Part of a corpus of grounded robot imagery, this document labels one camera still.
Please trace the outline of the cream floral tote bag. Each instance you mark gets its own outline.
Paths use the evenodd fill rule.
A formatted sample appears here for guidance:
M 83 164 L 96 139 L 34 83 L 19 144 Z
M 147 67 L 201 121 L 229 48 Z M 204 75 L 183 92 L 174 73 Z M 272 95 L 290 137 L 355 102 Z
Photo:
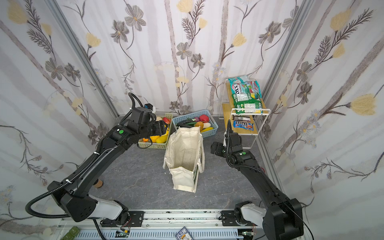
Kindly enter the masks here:
M 172 175 L 175 190 L 195 193 L 205 170 L 204 139 L 200 128 L 179 128 L 170 135 L 163 168 Z

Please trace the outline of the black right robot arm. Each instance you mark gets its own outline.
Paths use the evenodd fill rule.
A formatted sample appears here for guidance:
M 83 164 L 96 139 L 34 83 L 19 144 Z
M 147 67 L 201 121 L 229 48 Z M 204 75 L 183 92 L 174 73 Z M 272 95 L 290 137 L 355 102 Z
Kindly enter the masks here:
M 293 240 L 304 234 L 302 205 L 285 195 L 262 170 L 256 157 L 242 146 L 241 136 L 227 125 L 225 143 L 214 142 L 211 153 L 225 158 L 227 164 L 243 174 L 264 203 L 264 208 L 250 201 L 234 208 L 238 225 L 252 223 L 261 227 L 269 240 Z

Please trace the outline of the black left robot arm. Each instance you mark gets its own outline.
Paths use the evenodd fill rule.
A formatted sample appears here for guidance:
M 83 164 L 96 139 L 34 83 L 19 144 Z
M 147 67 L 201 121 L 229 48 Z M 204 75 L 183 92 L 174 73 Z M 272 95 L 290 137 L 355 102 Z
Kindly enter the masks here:
M 26 204 L 25 211 L 29 215 L 42 219 L 71 218 L 75 222 L 106 219 L 117 226 L 130 220 L 128 208 L 120 202 L 98 199 L 89 194 L 104 171 L 131 146 L 137 145 L 140 139 L 160 136 L 167 131 L 168 125 L 157 120 L 156 108 L 152 104 L 142 104 L 132 93 L 129 97 L 132 101 L 130 111 L 101 138 L 95 151 L 77 170 L 61 182 L 53 181 L 46 193 Z M 32 209 L 34 204 L 47 197 L 52 197 L 64 214 L 49 215 Z

